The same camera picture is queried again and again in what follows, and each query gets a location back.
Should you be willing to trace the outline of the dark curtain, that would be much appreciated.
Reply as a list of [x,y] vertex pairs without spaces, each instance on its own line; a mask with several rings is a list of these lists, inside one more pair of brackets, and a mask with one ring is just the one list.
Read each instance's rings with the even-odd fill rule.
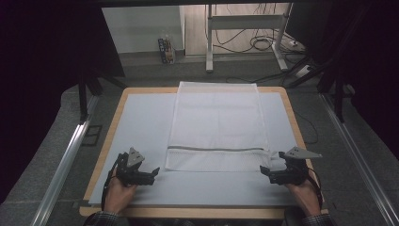
[[324,70],[318,89],[354,89],[352,104],[399,158],[399,0],[295,2],[286,33]]
[[62,93],[123,76],[100,7],[74,0],[0,0],[0,203],[52,126]]

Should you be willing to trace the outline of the aluminium rail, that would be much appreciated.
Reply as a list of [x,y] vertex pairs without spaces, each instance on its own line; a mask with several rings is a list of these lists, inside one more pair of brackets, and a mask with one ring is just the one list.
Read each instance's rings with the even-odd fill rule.
[[377,181],[376,177],[372,173],[369,165],[366,163],[360,149],[348,131],[346,125],[338,118],[334,112],[331,99],[327,94],[319,95],[328,115],[330,116],[334,126],[336,127],[338,134],[343,140],[345,149],[349,152],[364,184],[369,190],[375,204],[386,221],[387,226],[399,226],[399,215],[396,213],[394,206],[392,205],[386,192],[383,190],[381,184]]
[[46,226],[47,221],[56,205],[56,201],[62,190],[62,187],[64,186],[67,176],[72,168],[72,163],[82,144],[85,133],[89,127],[98,102],[99,97],[90,97],[87,104],[88,115],[82,122],[80,122],[76,126],[72,134],[72,138],[70,139],[70,142],[60,160],[60,163],[58,164],[56,172],[40,202],[40,205],[30,223],[30,226]]

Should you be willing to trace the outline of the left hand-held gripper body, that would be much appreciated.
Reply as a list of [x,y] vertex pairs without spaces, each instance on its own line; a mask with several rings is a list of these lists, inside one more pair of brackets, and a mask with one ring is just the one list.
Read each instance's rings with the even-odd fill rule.
[[125,186],[146,185],[148,183],[147,174],[139,171],[143,161],[144,156],[135,148],[131,148],[128,153],[120,153],[117,159],[117,178]]

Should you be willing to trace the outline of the person's left hand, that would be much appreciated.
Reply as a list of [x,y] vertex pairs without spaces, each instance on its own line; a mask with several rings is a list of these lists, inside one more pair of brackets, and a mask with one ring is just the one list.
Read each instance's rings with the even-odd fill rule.
[[133,200],[137,185],[125,186],[116,172],[113,172],[108,184],[108,191],[104,201],[104,211],[112,214],[120,214]]

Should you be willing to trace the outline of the white desk frame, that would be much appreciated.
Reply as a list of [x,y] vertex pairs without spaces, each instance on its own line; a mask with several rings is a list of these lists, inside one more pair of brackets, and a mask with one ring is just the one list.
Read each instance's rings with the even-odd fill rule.
[[283,72],[288,71],[288,66],[281,53],[280,46],[285,28],[290,16],[292,3],[289,3],[282,14],[273,15],[238,15],[238,16],[214,16],[212,6],[208,6],[206,21],[207,51],[206,51],[206,72],[211,73],[213,66],[213,32],[216,30],[232,29],[277,29],[279,31],[276,39],[272,42],[272,50],[275,58]]

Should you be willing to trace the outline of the white mesh laundry bag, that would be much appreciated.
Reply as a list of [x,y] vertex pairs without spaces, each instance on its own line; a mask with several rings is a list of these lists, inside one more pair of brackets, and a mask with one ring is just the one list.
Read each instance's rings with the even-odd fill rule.
[[255,84],[179,85],[166,169],[257,171],[261,166],[271,165],[272,155]]

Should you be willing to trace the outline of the white power strip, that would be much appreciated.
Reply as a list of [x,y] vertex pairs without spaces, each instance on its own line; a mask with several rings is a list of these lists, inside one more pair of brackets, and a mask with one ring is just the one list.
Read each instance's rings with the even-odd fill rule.
[[300,78],[304,75],[306,75],[307,73],[309,73],[312,70],[312,67],[310,65],[305,65],[302,69],[300,69],[295,76]]

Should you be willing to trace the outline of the person's plaid sleeve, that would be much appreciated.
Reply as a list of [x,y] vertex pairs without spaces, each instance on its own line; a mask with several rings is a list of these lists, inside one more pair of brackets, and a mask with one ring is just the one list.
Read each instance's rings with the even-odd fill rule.
[[337,226],[330,214],[306,217],[301,222],[303,226]]
[[119,216],[115,213],[99,211],[90,215],[83,226],[115,226]]

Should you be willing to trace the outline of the black metal stand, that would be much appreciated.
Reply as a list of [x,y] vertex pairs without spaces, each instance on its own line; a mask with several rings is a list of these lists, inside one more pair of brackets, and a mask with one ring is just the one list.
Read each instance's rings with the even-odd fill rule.
[[100,96],[103,94],[104,89],[100,84],[100,78],[103,78],[107,82],[121,89],[127,89],[127,86],[124,83],[98,69],[90,69],[88,72],[82,72],[79,75],[78,83],[80,124],[83,124],[88,119],[88,98],[86,89],[89,89],[90,93],[94,96]]
[[297,78],[294,82],[284,85],[286,89],[293,89],[297,86],[305,83],[306,81],[314,78],[317,75],[321,75],[320,81],[317,84],[317,91],[319,93],[328,93],[331,88],[335,88],[333,93],[333,112],[340,122],[344,122],[343,119],[343,78],[339,70],[338,63],[334,59],[329,59],[323,64],[316,65],[308,73],[305,73],[302,77]]

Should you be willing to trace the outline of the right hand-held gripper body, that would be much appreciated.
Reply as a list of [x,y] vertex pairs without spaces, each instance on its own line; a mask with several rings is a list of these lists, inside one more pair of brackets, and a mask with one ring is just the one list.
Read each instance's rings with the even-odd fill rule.
[[293,147],[288,152],[279,153],[279,157],[285,160],[286,169],[283,171],[279,185],[292,184],[299,186],[309,176],[307,159],[321,158],[322,155],[307,151],[299,147]]

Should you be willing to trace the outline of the person's right plaid sleeve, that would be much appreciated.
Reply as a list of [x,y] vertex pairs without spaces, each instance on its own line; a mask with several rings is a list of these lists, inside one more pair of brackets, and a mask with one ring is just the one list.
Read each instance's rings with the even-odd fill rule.
[[337,226],[330,214],[306,217],[301,222],[303,226]]

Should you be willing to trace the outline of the wooden framed white board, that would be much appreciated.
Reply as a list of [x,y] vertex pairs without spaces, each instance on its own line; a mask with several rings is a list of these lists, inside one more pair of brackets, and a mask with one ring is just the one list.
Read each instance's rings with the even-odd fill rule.
[[243,207],[288,206],[295,199],[285,186],[272,185],[261,174],[258,154],[227,153],[209,160],[189,160],[184,154],[169,164],[167,147],[175,105],[174,93],[130,94],[122,105],[117,127],[108,131],[111,138],[104,166],[88,202],[101,202],[107,172],[120,153],[131,147],[144,157],[144,171],[160,169],[151,186],[140,186],[133,206],[154,207]]

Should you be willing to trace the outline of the carton of bottles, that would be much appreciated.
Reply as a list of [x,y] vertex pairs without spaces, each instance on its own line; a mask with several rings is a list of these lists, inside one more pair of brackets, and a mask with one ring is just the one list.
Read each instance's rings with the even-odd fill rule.
[[164,64],[173,64],[175,62],[175,50],[168,35],[158,40],[158,48],[161,60]]

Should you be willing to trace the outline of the person's right hand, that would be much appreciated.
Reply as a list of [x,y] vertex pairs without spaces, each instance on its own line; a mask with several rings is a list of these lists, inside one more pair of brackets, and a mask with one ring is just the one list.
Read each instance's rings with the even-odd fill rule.
[[321,207],[316,190],[309,180],[306,180],[299,186],[292,184],[286,184],[285,186],[294,196],[296,203],[302,209],[306,217],[315,217],[321,214]]

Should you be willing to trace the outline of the person's left plaid sleeve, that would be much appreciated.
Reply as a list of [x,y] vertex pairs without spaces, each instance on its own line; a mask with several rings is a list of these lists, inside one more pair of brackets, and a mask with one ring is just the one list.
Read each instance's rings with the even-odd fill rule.
[[99,211],[90,215],[83,226],[115,226],[119,216],[115,213]]

